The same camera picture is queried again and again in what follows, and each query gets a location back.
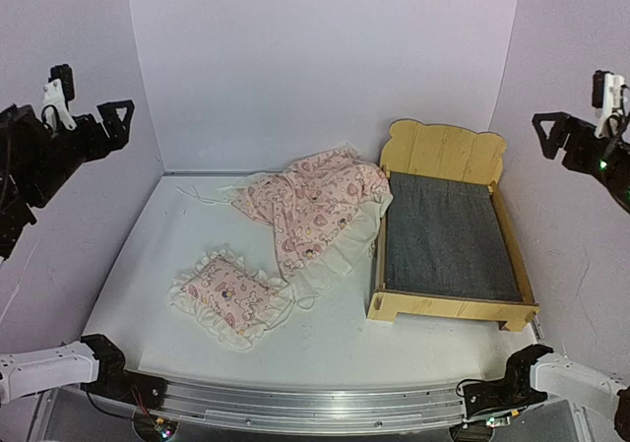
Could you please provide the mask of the wooden pet bed frame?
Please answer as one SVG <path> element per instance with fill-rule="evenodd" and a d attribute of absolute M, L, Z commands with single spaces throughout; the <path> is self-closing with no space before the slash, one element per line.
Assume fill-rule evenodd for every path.
<path fill-rule="evenodd" d="M 540 307 L 499 189 L 506 148 L 506 141 L 492 132 L 476 133 L 451 125 L 424 125 L 405 119 L 391 125 L 380 166 L 388 180 L 392 172 L 398 172 L 487 186 L 522 300 L 457 298 L 386 288 L 386 213 L 377 239 L 376 276 L 368 318 L 393 322 L 399 315 L 409 314 L 488 321 L 509 332 L 521 332 L 533 321 Z"/>

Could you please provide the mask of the pink unicorn print blanket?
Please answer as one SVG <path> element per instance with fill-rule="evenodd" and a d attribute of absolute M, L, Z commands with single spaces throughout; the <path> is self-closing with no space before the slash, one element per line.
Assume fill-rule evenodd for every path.
<path fill-rule="evenodd" d="M 280 279 L 302 309 L 352 271 L 392 199 L 385 173 L 350 147 L 249 176 L 228 197 L 237 211 L 272 229 Z"/>

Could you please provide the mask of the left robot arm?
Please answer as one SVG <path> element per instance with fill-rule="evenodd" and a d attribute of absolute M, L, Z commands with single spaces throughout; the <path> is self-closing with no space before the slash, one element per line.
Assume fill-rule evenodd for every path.
<path fill-rule="evenodd" d="M 29 104 L 1 113 L 1 259 L 8 261 L 34 210 L 44 208 L 77 169 L 123 149 L 135 110 L 132 100 L 103 103 L 77 117 L 73 130 L 53 130 Z M 67 385 L 96 384 L 112 400 L 132 391 L 123 352 L 102 335 L 57 348 L 1 357 L 1 402 Z"/>

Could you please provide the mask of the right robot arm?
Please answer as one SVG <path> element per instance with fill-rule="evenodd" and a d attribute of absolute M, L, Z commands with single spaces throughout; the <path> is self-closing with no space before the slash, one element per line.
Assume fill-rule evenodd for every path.
<path fill-rule="evenodd" d="M 537 113 L 532 123 L 546 158 L 554 159 L 564 150 L 562 164 L 567 169 L 593 177 L 624 211 L 629 210 L 629 144 L 623 140 L 627 114 L 606 116 L 601 134 L 593 124 L 566 112 Z M 553 394 L 609 419 L 629 413 L 627 387 L 540 344 L 510 356 L 505 377 L 495 388 L 496 398 L 511 408 L 541 403 Z"/>

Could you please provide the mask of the pink ruffled unicorn pillow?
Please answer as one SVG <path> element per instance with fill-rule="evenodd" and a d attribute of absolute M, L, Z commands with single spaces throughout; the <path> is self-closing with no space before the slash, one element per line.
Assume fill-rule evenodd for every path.
<path fill-rule="evenodd" d="M 172 280 L 170 304 L 232 350 L 248 350 L 291 314 L 292 288 L 264 271 L 251 272 L 230 249 L 205 253 Z"/>

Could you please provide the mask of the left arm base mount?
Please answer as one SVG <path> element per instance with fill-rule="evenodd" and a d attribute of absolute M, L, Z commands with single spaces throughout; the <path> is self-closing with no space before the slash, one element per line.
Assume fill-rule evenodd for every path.
<path fill-rule="evenodd" d="M 163 378 L 130 370 L 108 373 L 92 383 L 81 384 L 81 389 L 91 395 L 145 410 L 159 410 L 162 407 L 166 387 L 167 382 Z"/>

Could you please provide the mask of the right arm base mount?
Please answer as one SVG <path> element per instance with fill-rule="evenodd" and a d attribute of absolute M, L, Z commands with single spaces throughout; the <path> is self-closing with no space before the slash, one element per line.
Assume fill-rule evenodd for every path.
<path fill-rule="evenodd" d="M 548 399 L 546 392 L 531 387 L 529 379 L 510 380 L 507 377 L 492 381 L 462 380 L 456 387 L 456 395 L 464 401 L 466 420 L 524 410 Z"/>

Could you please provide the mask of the aluminium front rail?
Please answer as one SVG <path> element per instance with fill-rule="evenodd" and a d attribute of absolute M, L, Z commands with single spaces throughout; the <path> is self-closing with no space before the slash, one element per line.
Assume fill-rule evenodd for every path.
<path fill-rule="evenodd" d="M 466 420 L 458 384 L 313 389 L 163 378 L 159 410 L 91 395 L 73 384 L 38 395 L 30 441 L 184 441 L 222 434 L 271 440 L 419 434 L 445 441 L 592 441 L 586 411 L 565 398 Z"/>

